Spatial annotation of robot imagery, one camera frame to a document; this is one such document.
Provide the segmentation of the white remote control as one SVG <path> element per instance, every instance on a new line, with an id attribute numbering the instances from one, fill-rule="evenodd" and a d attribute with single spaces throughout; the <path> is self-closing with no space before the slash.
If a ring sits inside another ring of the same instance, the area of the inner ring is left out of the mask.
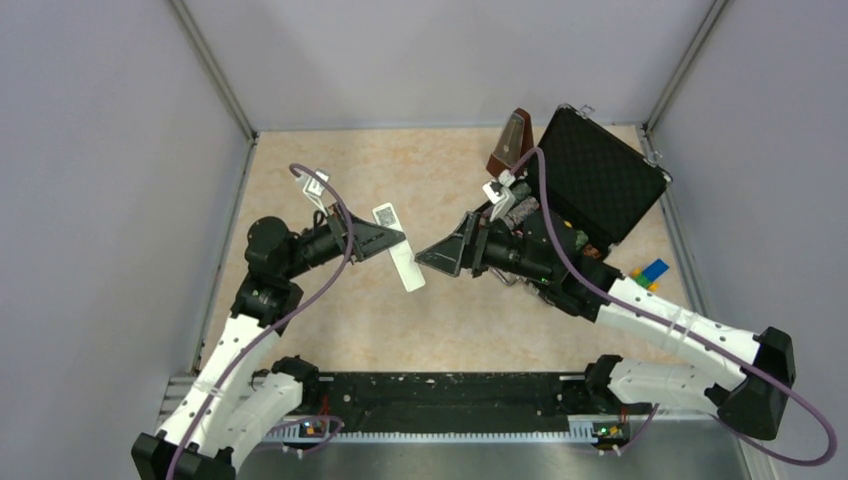
<path id="1" fill-rule="evenodd" d="M 404 232 L 398 214 L 390 202 L 375 207 L 372 210 L 372 216 L 377 225 L 400 233 Z M 403 240 L 392 246 L 388 252 L 407 292 L 413 292 L 426 285 L 426 280 L 414 260 L 414 252 L 408 240 Z"/>

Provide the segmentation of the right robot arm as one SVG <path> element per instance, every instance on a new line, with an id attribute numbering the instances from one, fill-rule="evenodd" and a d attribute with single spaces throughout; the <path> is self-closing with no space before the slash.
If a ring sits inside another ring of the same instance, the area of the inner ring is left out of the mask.
<path id="1" fill-rule="evenodd" d="M 686 362 L 665 368 L 604 355 L 587 372 L 586 397 L 600 412 L 620 404 L 666 403 L 717 416 L 758 440 L 778 434 L 788 396 L 751 373 L 756 367 L 792 387 L 792 338 L 768 327 L 760 333 L 713 321 L 667 301 L 619 269 L 584 255 L 576 232 L 558 215 L 531 213 L 518 230 L 504 220 L 468 212 L 443 240 L 415 256 L 422 266 L 456 277 L 497 269 L 535 285 L 557 309 L 618 328 Z"/>

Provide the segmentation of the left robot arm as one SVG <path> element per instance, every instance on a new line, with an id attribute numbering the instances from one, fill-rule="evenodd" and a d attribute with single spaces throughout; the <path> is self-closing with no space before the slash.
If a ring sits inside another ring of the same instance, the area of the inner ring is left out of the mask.
<path id="1" fill-rule="evenodd" d="M 248 272 L 217 346 L 188 393 L 154 434 L 131 449 L 143 479 L 234 479 L 249 454 L 289 413 L 308 413 L 321 393 L 316 368 L 286 358 L 257 389 L 249 381 L 293 316 L 310 305 L 297 276 L 341 259 L 354 264 L 402 244 L 406 236 L 390 204 L 373 221 L 347 215 L 335 203 L 314 213 L 301 233 L 277 217 L 247 233 Z"/>

